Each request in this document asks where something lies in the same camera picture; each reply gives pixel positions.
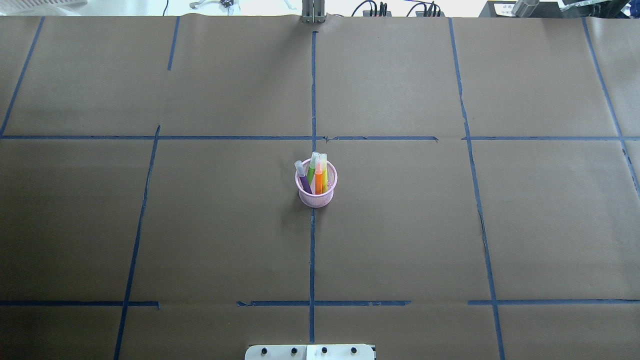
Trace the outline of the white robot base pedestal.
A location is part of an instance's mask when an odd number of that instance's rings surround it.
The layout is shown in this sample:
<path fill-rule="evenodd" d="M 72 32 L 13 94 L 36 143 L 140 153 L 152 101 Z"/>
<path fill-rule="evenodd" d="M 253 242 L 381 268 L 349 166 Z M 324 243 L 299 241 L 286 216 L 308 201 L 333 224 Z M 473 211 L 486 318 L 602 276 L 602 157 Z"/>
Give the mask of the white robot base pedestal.
<path fill-rule="evenodd" d="M 376 360 L 374 345 L 355 344 L 277 344 L 252 345 L 245 360 Z"/>

